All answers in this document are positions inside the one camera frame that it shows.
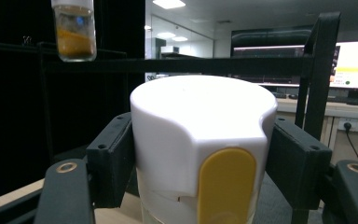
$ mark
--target black cable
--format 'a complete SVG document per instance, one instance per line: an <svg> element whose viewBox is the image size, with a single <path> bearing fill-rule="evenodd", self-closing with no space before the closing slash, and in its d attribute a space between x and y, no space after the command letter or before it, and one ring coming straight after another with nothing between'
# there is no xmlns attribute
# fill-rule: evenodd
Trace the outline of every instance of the black cable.
<svg viewBox="0 0 358 224"><path fill-rule="evenodd" d="M357 154L356 148L354 148L353 143L351 142L351 139L350 139L350 135L349 135L351 124L350 123L344 123L344 128L345 128L345 133L347 134L347 137L348 137L348 141L350 141L350 144L351 144L351 146L353 148L354 154L356 154L356 157L357 157L357 160L358 160L358 154Z"/></svg>
<svg viewBox="0 0 358 224"><path fill-rule="evenodd" d="M334 118L335 118L335 117L333 117L333 120L331 121L330 135L328 136L328 144L327 144L327 145L328 145L329 147L330 147L331 135L332 135L332 133L333 133Z"/></svg>

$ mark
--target orange substance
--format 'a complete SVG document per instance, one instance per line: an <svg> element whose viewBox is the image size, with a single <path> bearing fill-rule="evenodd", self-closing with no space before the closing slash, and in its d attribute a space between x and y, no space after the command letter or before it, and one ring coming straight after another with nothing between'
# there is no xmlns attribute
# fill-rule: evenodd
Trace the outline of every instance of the orange substance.
<svg viewBox="0 0 358 224"><path fill-rule="evenodd" d="M94 46L85 35L75 34L61 28L57 29L58 51L67 57L92 55Z"/></svg>

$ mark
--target wooden surface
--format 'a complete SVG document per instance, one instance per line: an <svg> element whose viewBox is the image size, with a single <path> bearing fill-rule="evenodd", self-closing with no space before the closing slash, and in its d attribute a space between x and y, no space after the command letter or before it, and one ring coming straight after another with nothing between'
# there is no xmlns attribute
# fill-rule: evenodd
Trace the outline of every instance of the wooden surface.
<svg viewBox="0 0 358 224"><path fill-rule="evenodd" d="M20 197L43 187L44 180L36 181L21 189L14 190L0 197L0 206L10 203ZM95 209L97 224L142 224L141 201L138 197L126 193L120 208Z"/></svg>

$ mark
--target glass vial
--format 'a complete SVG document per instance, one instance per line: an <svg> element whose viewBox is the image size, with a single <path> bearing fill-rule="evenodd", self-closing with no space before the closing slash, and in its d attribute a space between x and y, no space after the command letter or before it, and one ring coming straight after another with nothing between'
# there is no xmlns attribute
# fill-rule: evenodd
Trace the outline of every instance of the glass vial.
<svg viewBox="0 0 358 224"><path fill-rule="evenodd" d="M57 50L64 62L97 56L93 0L52 0Z"/></svg>

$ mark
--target power outlet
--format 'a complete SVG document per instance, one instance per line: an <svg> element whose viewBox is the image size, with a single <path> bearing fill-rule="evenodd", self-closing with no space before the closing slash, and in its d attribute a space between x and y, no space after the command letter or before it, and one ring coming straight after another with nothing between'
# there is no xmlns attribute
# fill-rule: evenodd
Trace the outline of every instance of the power outlet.
<svg viewBox="0 0 358 224"><path fill-rule="evenodd" d="M345 131L345 123L349 123L351 125L350 132L358 133L358 119L340 118L338 123L338 129Z"/></svg>

